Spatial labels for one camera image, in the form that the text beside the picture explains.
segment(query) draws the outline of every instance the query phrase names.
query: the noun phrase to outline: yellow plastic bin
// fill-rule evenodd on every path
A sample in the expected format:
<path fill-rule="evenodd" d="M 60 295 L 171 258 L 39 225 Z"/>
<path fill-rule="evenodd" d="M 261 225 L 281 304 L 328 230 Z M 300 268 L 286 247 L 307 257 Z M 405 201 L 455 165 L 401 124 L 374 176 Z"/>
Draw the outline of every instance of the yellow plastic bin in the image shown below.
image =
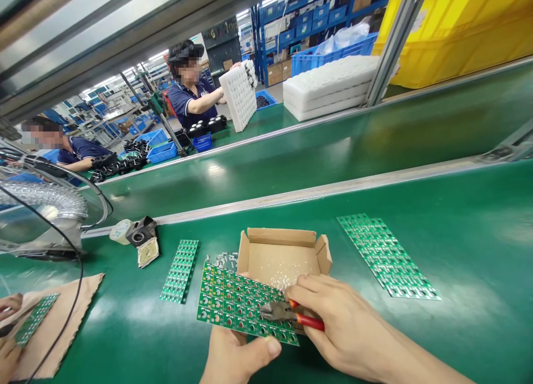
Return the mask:
<path fill-rule="evenodd" d="M 389 1 L 372 55 L 383 51 L 400 1 Z M 531 55 L 532 28 L 533 0 L 425 0 L 391 84 L 421 88 Z"/>

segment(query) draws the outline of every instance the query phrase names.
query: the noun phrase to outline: worker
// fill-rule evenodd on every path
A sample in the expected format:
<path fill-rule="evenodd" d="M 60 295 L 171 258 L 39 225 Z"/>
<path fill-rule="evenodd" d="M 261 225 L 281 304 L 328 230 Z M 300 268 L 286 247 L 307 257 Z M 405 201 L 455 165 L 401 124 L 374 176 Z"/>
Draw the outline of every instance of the worker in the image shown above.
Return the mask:
<path fill-rule="evenodd" d="M 22 307 L 22 294 L 0 299 L 0 322 L 17 313 Z M 21 349 L 13 339 L 0 338 L 0 384 L 7 384 L 17 368 Z"/>
<path fill-rule="evenodd" d="M 94 159 L 112 153 L 82 137 L 65 136 L 59 124 L 41 116 L 26 120 L 22 131 L 25 143 L 37 143 L 44 149 L 59 149 L 57 164 L 71 171 L 89 170 Z"/>
<path fill-rule="evenodd" d="M 325 275 L 302 275 L 286 295 L 324 320 L 325 331 L 304 331 L 326 362 L 342 373 L 387 384 L 472 384 L 388 324 L 345 283 Z M 213 326 L 200 384 L 245 384 L 280 353 L 274 337 L 246 344 L 245 335 Z"/>
<path fill-rule="evenodd" d="M 204 46 L 186 40 L 169 50 L 168 64 L 176 84 L 168 89 L 167 97 L 183 128 L 190 129 L 200 120 L 208 122 L 217 116 L 216 104 L 225 104 L 222 87 L 215 89 L 200 78 L 200 58 Z"/>

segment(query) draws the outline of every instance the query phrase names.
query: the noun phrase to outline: flexible duct hose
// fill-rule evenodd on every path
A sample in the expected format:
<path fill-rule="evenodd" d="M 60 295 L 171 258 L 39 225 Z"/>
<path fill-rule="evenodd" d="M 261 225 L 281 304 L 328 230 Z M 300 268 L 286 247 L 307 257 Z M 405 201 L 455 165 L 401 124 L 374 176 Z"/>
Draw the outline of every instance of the flexible duct hose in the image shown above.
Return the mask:
<path fill-rule="evenodd" d="M 84 220 L 87 217 L 85 199 L 68 188 L 55 184 L 25 183 L 0 180 L 0 185 L 29 205 L 50 205 L 58 209 L 57 218 Z M 0 192 L 0 205 L 13 205 L 14 200 Z"/>

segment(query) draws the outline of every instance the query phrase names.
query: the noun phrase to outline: navy blue shirt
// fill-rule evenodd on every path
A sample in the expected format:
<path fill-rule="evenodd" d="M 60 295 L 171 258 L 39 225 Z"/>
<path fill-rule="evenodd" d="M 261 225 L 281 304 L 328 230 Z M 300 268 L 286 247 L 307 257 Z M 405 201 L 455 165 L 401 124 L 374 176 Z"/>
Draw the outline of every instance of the navy blue shirt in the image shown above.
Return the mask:
<path fill-rule="evenodd" d="M 199 82 L 196 84 L 196 89 L 198 90 L 198 95 L 200 97 L 202 94 L 212 93 L 216 90 L 214 86 L 204 78 L 200 78 Z M 198 97 L 194 95 L 191 90 L 178 82 L 168 89 L 167 96 L 172 108 L 174 108 L 174 112 L 176 112 L 179 122 L 186 129 L 190 129 L 190 127 L 193 124 L 198 123 L 199 120 L 208 122 L 209 119 L 217 116 L 217 109 L 215 106 L 212 106 L 203 114 L 188 113 L 187 104 L 193 99 L 198 99 Z"/>
<path fill-rule="evenodd" d="M 85 158 L 98 158 L 99 156 L 104 156 L 111 154 L 106 148 L 90 142 L 83 137 L 69 137 L 68 142 L 72 147 L 72 153 L 62 149 L 59 150 L 57 154 L 57 162 L 65 165 L 70 165 L 71 163 L 79 162 Z"/>

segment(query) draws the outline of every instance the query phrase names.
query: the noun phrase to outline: tape roll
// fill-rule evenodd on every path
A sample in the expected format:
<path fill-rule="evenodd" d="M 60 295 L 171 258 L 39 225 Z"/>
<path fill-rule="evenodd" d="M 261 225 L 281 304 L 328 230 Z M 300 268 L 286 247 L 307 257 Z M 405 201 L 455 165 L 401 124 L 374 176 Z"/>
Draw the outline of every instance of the tape roll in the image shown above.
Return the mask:
<path fill-rule="evenodd" d="M 131 226 L 133 226 L 133 222 L 131 220 L 121 220 L 119 223 L 113 226 L 111 233 L 109 233 L 109 238 L 118 242 L 119 244 L 128 245 L 129 241 L 126 239 L 126 233 Z"/>

